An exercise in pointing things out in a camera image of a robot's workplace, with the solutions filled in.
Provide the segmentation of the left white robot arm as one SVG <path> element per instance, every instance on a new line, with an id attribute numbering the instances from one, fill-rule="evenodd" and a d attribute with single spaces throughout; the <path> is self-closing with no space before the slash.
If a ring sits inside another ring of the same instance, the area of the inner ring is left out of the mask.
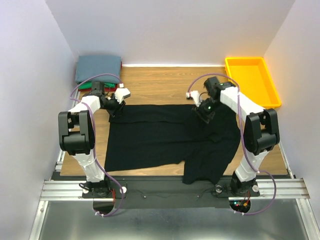
<path id="1" fill-rule="evenodd" d="M 94 81 L 91 91 L 83 95 L 72 109 L 58 114 L 59 146 L 78 162 L 85 173 L 86 182 L 80 184 L 85 194 L 91 193 L 98 198 L 115 196 L 110 177 L 98 164 L 94 113 L 103 109 L 111 117 L 115 117 L 122 112 L 125 99 L 130 95 L 129 89 L 121 83 L 115 92 L 108 96 L 104 83 Z"/>

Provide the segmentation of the black t-shirt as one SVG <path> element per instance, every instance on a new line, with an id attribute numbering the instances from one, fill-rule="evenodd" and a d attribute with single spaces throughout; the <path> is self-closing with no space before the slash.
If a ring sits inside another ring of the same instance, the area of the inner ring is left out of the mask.
<path id="1" fill-rule="evenodd" d="M 235 113 L 220 105 L 209 123 L 191 104 L 127 105 L 109 119 L 104 167 L 124 171 L 184 162 L 184 184 L 216 184 L 241 140 Z"/>

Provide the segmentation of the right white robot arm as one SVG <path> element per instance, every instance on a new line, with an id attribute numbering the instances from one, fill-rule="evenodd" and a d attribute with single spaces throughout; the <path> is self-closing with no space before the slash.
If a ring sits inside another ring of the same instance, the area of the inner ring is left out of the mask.
<path id="1" fill-rule="evenodd" d="M 257 191 L 256 176 L 264 158 L 280 142 L 277 112 L 266 109 L 245 96 L 240 85 L 231 77 L 219 82 L 219 73 L 206 74 L 204 88 L 208 98 L 190 88 L 186 98 L 194 102 L 194 111 L 205 123 L 209 123 L 219 104 L 227 106 L 238 116 L 243 158 L 233 172 L 230 190 L 234 195 Z"/>

